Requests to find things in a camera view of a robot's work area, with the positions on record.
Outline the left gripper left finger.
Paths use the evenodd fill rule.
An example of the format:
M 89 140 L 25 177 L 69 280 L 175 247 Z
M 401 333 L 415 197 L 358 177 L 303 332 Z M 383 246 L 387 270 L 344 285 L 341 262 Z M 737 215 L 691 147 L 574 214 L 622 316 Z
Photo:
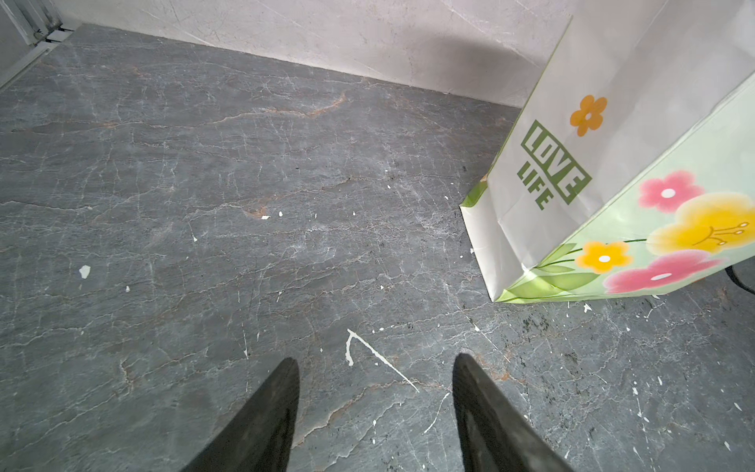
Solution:
M 285 471 L 300 398 L 300 371 L 286 358 L 185 471 Z

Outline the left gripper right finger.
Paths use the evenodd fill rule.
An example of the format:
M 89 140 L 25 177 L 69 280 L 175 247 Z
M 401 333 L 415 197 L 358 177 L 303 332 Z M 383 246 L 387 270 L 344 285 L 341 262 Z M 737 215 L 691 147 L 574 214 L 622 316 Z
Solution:
M 569 471 L 466 353 L 452 372 L 455 418 L 466 471 Z

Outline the floral paper bag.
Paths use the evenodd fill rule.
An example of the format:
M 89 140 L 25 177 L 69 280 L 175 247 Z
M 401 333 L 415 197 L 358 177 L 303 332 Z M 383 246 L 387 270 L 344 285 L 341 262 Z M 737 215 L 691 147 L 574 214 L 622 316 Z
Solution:
M 752 258 L 753 3 L 582 3 L 461 211 L 503 303 L 661 295 Z

